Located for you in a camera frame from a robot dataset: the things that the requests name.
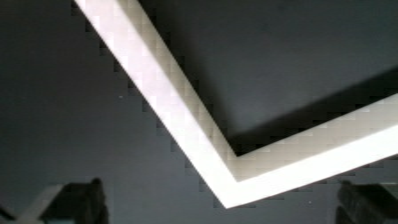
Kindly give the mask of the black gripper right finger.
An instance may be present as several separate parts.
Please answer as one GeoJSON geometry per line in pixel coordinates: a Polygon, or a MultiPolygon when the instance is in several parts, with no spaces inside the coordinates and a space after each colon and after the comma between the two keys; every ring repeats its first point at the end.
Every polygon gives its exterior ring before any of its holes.
{"type": "Polygon", "coordinates": [[[398,224],[398,183],[344,181],[337,199],[334,224],[398,224]]]}

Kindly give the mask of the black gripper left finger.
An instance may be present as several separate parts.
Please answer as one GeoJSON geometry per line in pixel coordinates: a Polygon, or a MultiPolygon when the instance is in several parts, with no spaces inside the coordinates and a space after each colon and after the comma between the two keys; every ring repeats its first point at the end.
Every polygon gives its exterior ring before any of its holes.
{"type": "Polygon", "coordinates": [[[16,216],[0,206],[0,224],[110,224],[101,179],[51,185],[16,216]]]}

